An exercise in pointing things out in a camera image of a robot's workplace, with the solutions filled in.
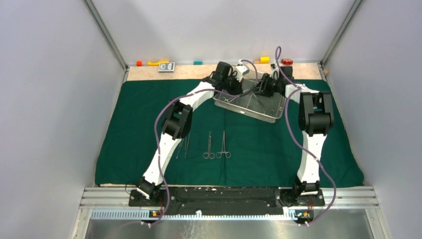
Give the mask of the metal mesh instrument tray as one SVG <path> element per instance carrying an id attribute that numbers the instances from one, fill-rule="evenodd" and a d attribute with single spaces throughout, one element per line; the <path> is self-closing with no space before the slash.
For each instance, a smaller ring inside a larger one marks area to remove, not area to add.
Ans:
<path id="1" fill-rule="evenodd" d="M 262 78 L 263 73 L 259 72 L 258 76 Z M 255 88 L 248 95 L 236 98 L 231 103 L 220 101 L 221 96 L 226 95 L 218 93 L 214 96 L 216 106 L 269 123 L 275 123 L 282 117 L 286 102 L 286 98 L 279 93 L 274 93 L 270 98 L 256 95 Z"/>

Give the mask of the steel tweezers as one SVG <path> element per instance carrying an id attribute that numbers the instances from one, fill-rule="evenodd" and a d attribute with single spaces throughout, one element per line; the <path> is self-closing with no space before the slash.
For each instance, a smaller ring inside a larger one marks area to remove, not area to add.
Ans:
<path id="1" fill-rule="evenodd" d="M 180 153 L 181 153 L 181 150 L 182 150 L 182 148 L 183 148 L 183 140 L 179 143 L 179 145 L 178 145 L 178 149 L 177 149 L 177 153 L 176 153 L 176 159 L 178 159 L 179 158 L 179 155 L 180 155 Z"/>
<path id="2" fill-rule="evenodd" d="M 185 158 L 187 158 L 189 142 L 190 142 L 190 134 L 188 134 L 185 139 Z"/>

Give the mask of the surgical scissors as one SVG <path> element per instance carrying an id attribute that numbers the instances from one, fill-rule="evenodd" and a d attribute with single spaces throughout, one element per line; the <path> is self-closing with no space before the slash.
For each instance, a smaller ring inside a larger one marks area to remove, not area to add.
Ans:
<path id="1" fill-rule="evenodd" d="M 207 150 L 203 153 L 204 159 L 214 159 L 215 158 L 215 154 L 211 151 L 211 147 L 212 147 L 212 135 L 211 135 L 211 131 L 210 131 L 209 135 L 208 135 Z"/>

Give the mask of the surgical forceps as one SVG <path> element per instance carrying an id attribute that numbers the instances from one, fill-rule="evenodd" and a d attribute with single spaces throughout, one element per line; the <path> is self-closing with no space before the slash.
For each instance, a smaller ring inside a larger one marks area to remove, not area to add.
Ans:
<path id="1" fill-rule="evenodd" d="M 236 100 L 236 98 L 235 97 L 221 96 L 219 98 L 219 100 L 222 101 L 222 102 L 231 103 L 233 100 Z"/>

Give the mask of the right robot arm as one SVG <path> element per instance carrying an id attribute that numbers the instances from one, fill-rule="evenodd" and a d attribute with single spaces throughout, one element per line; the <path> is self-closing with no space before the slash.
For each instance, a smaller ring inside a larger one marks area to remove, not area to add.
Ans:
<path id="1" fill-rule="evenodd" d="M 288 75 L 293 71 L 291 66 L 279 67 L 273 63 L 271 69 L 271 74 L 263 74 L 256 93 L 266 97 L 279 93 L 286 98 L 286 104 L 295 102 L 299 105 L 298 125 L 303 143 L 298 144 L 302 156 L 292 199 L 298 205 L 305 205 L 319 191 L 322 148 L 334 125 L 332 94 L 294 83 Z"/>

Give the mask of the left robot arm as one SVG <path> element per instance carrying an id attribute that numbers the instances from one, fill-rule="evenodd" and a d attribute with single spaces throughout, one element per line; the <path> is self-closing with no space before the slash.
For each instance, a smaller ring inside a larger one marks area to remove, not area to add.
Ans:
<path id="1" fill-rule="evenodd" d="M 190 130 L 193 112 L 216 93 L 238 98 L 243 94 L 242 82 L 249 68 L 242 62 L 232 66 L 219 62 L 211 74 L 186 95 L 171 100 L 159 113 L 155 125 L 163 119 L 161 131 L 155 131 L 157 150 L 147 170 L 137 185 L 141 200 L 148 206 L 159 201 L 159 187 L 164 183 L 164 173 L 178 146 Z"/>

